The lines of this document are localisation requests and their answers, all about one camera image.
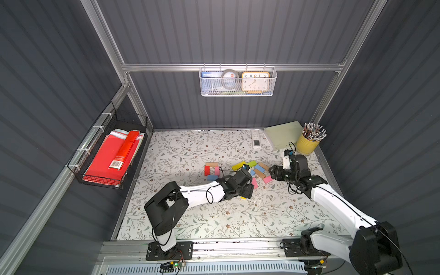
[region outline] gray wall panel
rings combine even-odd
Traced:
[[[98,3],[126,63],[334,63],[372,0]]]
[[[1,1],[0,47],[2,255],[121,83],[78,0]],[[126,192],[73,182],[16,274],[88,274]]]
[[[270,97],[203,97],[198,73],[131,73],[156,129],[267,127],[309,121],[333,72],[279,72]]]
[[[439,13],[438,1],[388,1],[321,121],[344,196],[396,227],[415,274],[438,270]]]

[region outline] floral tablecloth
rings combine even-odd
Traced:
[[[152,239],[151,224],[143,208],[145,203],[170,181],[186,186],[208,183],[204,176],[205,162],[219,162],[224,170],[252,160],[269,167],[282,165],[282,150],[273,151],[262,131],[260,141],[261,148],[253,148],[249,130],[155,132],[117,239]],[[312,175],[325,178],[315,153],[307,159]],[[333,234],[348,235],[320,205],[305,195],[290,195],[285,182],[273,180],[265,184],[256,178],[259,187],[251,199],[233,198],[187,210],[175,227],[176,237],[298,236],[302,230],[315,226]]]

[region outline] green block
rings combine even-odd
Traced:
[[[249,165],[249,167],[254,167],[255,165],[257,165],[257,162],[256,161],[249,161],[246,164]]]

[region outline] yellow cup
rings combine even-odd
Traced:
[[[321,141],[310,141],[306,139],[303,135],[297,141],[297,150],[304,154],[310,154],[315,150]]]

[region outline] barcode label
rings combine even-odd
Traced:
[[[109,168],[121,169],[123,162],[122,161],[112,161]]]

